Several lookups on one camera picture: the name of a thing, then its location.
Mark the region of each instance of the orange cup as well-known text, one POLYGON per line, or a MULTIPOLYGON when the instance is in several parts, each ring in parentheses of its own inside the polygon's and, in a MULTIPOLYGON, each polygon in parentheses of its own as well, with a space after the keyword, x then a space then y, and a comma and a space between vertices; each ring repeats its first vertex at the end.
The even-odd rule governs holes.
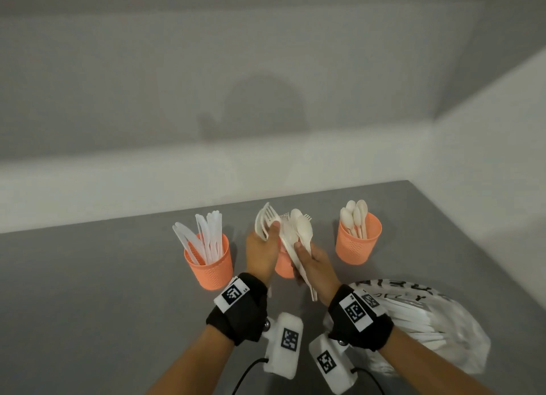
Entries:
MULTIPOLYGON (((203 258, 193 247, 192 243, 189 243, 189 247, 197 261, 199 263, 204 263, 203 258)), ((197 278, 201 287, 206 290, 224 288, 233 278, 233 265, 231 263, 231 253, 229 252, 229 240, 225 234, 222 234, 222 250, 224 252, 222 257, 206 266, 192 263, 188 252, 184 250, 184 257, 192 269, 195 278, 197 278)))
POLYGON ((365 263, 381 234, 382 226, 375 215, 368 212, 365 224, 368 238, 362 239, 350 235, 340 221, 336 253, 347 264, 357 266, 365 263))
POLYGON ((282 243, 280 246, 275 271, 279 276, 284 277, 285 279, 293 279, 294 270, 292 270, 292 260, 290 259, 290 256, 286 252, 286 248, 284 248, 282 243))

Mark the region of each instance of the bundle of cutlery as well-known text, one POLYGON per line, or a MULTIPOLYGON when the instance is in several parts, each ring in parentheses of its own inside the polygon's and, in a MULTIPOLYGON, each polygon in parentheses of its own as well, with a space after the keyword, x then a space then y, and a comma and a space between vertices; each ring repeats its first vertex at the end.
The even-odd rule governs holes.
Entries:
POLYGON ((224 254, 222 248, 222 214, 219 211, 209 212, 206 219, 200 214, 195 214, 195 219, 199 236, 179 222, 174 224, 173 230, 194 264, 212 264, 224 254), (194 254, 190 244, 198 255, 194 254))
POLYGON ((258 212, 254 226, 256 234, 259 235, 263 241, 269 238, 267 228, 269 228, 274 221, 278 221, 281 224, 279 237, 281 238, 282 245, 290 256, 292 264, 294 267, 296 267, 296 270, 301 274, 301 277, 309 286, 311 291, 311 300, 316 302, 318 300, 317 291, 309 283, 305 269, 301 265, 296 251, 294 250, 294 243, 299 240, 309 254, 311 253, 311 238, 313 237, 311 217, 308 214, 303 215, 297 208, 294 208, 290 214, 286 213, 279 216, 279 214, 277 214, 277 212, 271 205, 269 205, 268 202, 258 212))
POLYGON ((358 202, 349 201, 340 211, 340 221, 353 237, 367 239, 366 234, 366 215, 368 214, 368 205, 366 201, 360 199, 358 202))

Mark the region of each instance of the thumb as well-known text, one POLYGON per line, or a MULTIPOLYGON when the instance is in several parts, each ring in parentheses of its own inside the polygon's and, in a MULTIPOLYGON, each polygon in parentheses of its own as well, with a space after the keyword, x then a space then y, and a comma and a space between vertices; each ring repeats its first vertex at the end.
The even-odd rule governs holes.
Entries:
POLYGON ((278 244, 278 233, 281 230, 281 223, 278 221, 273 221, 273 224, 269 227, 269 238, 268 243, 273 243, 277 246, 278 244))
POLYGON ((301 264, 306 268, 311 262, 311 256, 305 249, 302 243, 299 241, 294 244, 294 250, 296 251, 297 258, 300 259, 301 264))

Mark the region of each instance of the black cable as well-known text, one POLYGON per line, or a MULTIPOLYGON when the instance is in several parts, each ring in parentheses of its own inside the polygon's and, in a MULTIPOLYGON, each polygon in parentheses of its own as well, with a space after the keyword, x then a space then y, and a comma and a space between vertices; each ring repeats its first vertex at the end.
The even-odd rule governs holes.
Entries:
POLYGON ((375 377, 372 375, 372 372, 367 371, 364 368, 359 368, 358 366, 355 366, 353 369, 351 369, 352 374, 354 374, 356 371, 366 372, 373 379, 373 382, 376 383, 377 387, 379 388, 379 391, 381 391, 381 395, 385 395, 385 391, 383 391, 383 388, 381 388, 381 385, 379 385, 379 382, 377 382, 377 379, 375 379, 375 377))
POLYGON ((242 383, 242 380, 245 378, 246 374, 250 372, 250 370, 252 369, 252 367, 256 364, 259 364, 259 363, 268 363, 269 362, 269 359, 267 358, 260 358, 260 359, 256 359, 254 362, 252 362, 250 364, 250 366, 248 368, 246 368, 246 371, 245 373, 242 374, 242 377, 241 379, 239 379, 239 382, 237 382, 237 386, 235 387, 235 389, 233 390, 233 394, 232 395, 235 395, 235 393, 237 392, 237 390, 239 389, 239 386, 241 385, 242 383))

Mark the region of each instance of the glove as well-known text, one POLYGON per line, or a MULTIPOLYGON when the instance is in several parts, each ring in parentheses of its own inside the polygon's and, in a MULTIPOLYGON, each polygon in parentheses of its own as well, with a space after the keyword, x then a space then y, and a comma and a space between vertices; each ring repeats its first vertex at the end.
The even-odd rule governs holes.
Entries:
POLYGON ((376 351, 385 346, 394 324, 386 310, 364 290, 342 285, 328 308, 334 328, 328 337, 376 351))
POLYGON ((216 306, 206 319, 236 346, 244 340, 257 342, 267 320, 268 288, 251 274, 241 273, 214 300, 216 306))

